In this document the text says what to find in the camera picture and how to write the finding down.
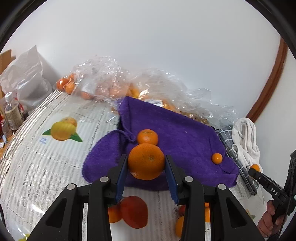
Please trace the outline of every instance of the purple cloth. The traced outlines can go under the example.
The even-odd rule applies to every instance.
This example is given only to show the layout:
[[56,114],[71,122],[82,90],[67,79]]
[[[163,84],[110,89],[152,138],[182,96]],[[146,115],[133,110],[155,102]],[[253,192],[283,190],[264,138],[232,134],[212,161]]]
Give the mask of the purple cloth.
[[[137,134],[143,129],[151,129],[158,134],[158,147],[164,155],[171,155],[187,175],[204,185],[236,185],[239,169],[226,156],[225,147],[212,127],[131,97],[123,99],[119,113],[122,130],[114,130],[101,138],[84,162],[82,174],[88,182],[105,176],[117,165],[121,154],[128,154],[137,145]],[[223,156],[221,164],[211,161],[214,153]],[[164,172],[151,181],[136,179],[128,173],[125,186],[168,190]]]

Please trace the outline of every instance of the blue gripper pad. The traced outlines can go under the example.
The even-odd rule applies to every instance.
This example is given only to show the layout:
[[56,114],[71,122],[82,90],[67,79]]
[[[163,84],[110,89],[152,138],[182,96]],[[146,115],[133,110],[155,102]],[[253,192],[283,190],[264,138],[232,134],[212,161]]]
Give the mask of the blue gripper pad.
[[127,174],[128,174],[128,159],[126,158],[123,162],[123,165],[117,180],[116,196],[115,196],[115,200],[117,203],[122,199],[122,194],[123,194]]
[[172,197],[172,200],[174,200],[174,202],[178,204],[179,198],[178,198],[178,191],[177,191],[177,183],[167,157],[165,158],[165,176],[168,182],[170,196]]

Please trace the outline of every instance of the white towel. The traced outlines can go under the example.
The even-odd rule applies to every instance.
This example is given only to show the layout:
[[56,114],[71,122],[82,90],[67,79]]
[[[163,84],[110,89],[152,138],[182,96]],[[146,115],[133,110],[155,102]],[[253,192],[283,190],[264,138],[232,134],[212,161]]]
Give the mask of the white towel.
[[260,151],[256,144],[256,126],[249,118],[240,118],[232,128],[232,148],[237,152],[238,159],[249,170],[250,166],[259,164]]

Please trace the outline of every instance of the cable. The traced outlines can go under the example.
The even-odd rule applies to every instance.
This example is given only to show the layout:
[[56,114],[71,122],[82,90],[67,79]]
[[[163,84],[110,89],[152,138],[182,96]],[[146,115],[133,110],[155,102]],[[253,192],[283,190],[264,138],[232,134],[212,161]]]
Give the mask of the cable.
[[292,191],[293,191],[293,176],[294,176],[295,167],[296,167],[296,164],[294,164],[294,167],[293,167],[293,170],[292,170],[292,175],[291,175],[291,180],[290,180],[291,185],[290,185],[290,197],[289,197],[288,207],[287,207],[287,210],[286,210],[286,213],[285,213],[285,216],[284,216],[284,220],[283,220],[283,222],[282,222],[282,224],[281,224],[281,229],[280,229],[279,232],[277,233],[277,238],[276,238],[276,240],[278,240],[279,237],[280,237],[280,235],[281,235],[281,232],[282,232],[282,230],[283,230],[283,226],[284,226],[284,223],[285,223],[285,218],[286,218],[286,216],[287,216],[287,214],[288,214],[288,210],[289,210],[289,207],[290,207],[290,203],[291,203],[291,200],[292,200],[292,198],[293,198]]
[[3,209],[2,209],[1,204],[0,204],[0,215],[1,215],[2,222],[3,222],[4,226],[6,227],[5,219],[4,219],[4,213],[3,213]]

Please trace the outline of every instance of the green leaf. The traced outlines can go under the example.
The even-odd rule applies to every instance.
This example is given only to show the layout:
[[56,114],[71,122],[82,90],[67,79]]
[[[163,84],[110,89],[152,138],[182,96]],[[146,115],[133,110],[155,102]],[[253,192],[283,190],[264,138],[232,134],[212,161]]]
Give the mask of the green leaf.
[[72,134],[69,139],[74,140],[74,141],[78,141],[78,142],[83,142],[82,139],[80,138],[80,136],[76,132],[74,134]]
[[42,135],[44,135],[44,136],[51,136],[50,130],[51,130],[51,129],[47,130],[47,131],[44,132]]

